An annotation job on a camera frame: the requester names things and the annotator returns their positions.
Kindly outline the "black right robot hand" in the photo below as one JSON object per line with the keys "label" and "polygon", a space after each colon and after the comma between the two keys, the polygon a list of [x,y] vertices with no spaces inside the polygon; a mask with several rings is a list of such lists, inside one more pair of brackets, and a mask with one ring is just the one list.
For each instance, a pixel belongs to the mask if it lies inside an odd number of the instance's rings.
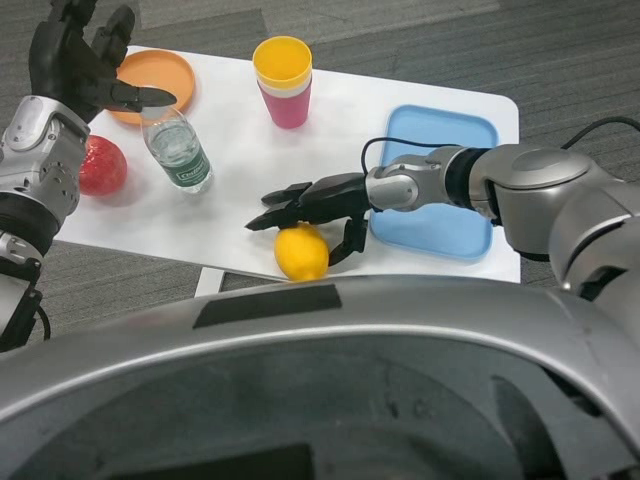
{"label": "black right robot hand", "polygon": [[245,227],[261,231],[272,227],[289,228],[300,222],[321,225],[344,218],[342,242],[329,254],[334,266],[352,253],[364,251],[371,209],[365,188],[365,175],[346,173],[324,177],[316,182],[292,184],[262,197],[266,211]]}

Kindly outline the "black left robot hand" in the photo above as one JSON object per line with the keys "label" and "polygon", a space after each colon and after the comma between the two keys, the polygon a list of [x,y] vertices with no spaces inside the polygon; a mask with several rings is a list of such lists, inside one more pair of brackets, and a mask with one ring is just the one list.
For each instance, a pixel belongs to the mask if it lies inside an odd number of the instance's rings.
{"label": "black left robot hand", "polygon": [[53,1],[37,26],[29,49],[31,93],[61,102],[84,122],[101,111],[140,113],[172,106],[176,97],[162,89],[136,87],[117,78],[135,26],[133,10],[122,5],[85,42],[94,1]]}

